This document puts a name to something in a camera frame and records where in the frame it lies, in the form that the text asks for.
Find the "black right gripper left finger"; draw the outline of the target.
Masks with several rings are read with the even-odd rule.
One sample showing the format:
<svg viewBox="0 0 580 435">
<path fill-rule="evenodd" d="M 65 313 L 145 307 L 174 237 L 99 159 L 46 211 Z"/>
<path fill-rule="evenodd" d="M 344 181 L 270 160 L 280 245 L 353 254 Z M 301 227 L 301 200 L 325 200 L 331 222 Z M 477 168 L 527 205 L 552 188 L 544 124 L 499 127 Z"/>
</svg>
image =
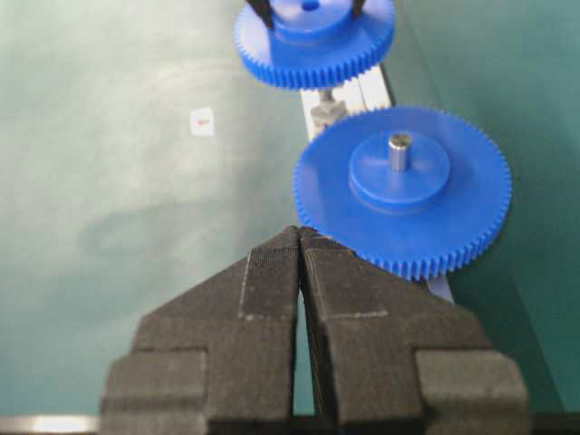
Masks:
<svg viewBox="0 0 580 435">
<path fill-rule="evenodd" d="M 145 315 L 109 370 L 101 433 L 288 433 L 299 254 L 288 227 Z"/>
</svg>

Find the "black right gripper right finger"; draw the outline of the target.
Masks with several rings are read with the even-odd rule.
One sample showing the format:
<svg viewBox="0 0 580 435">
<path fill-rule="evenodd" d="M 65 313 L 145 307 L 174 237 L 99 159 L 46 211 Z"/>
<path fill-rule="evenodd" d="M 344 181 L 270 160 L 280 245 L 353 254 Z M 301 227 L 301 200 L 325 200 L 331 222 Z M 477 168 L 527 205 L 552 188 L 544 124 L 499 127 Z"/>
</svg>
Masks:
<svg viewBox="0 0 580 435">
<path fill-rule="evenodd" d="M 469 310 L 299 231 L 317 412 L 341 434 L 528 434 L 527 387 Z"/>
</svg>

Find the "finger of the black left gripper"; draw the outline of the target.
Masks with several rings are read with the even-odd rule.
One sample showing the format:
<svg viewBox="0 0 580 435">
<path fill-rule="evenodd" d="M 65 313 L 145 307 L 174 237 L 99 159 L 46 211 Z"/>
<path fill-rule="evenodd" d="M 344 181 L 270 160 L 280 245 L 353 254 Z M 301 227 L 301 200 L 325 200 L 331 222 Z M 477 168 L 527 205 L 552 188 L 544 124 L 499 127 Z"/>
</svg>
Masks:
<svg viewBox="0 0 580 435">
<path fill-rule="evenodd" d="M 359 17 L 363 12 L 365 0 L 352 0 L 353 8 L 352 15 L 354 18 Z"/>
<path fill-rule="evenodd" d="M 246 0 L 255 14 L 262 20 L 267 29 L 275 28 L 273 19 L 273 8 L 270 0 Z"/>
</svg>

